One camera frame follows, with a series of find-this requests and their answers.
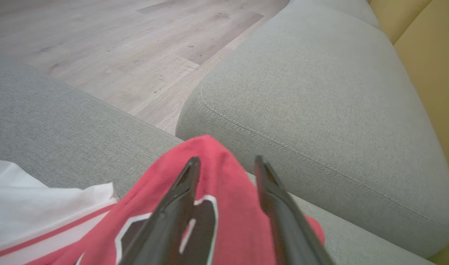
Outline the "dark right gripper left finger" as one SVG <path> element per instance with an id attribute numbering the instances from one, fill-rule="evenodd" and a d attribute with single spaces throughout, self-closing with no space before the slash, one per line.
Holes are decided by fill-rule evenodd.
<path id="1" fill-rule="evenodd" d="M 200 159 L 185 164 L 175 182 L 139 228 L 119 265 L 176 265 L 180 263 L 182 235 L 194 212 L 200 178 Z"/>

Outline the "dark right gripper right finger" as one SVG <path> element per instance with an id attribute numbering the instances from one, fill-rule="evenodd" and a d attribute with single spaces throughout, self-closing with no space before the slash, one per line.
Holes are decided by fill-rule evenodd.
<path id="1" fill-rule="evenodd" d="M 270 220 L 277 265 L 333 265 L 334 262 L 278 175 L 263 156 L 254 162 L 261 209 Z"/>

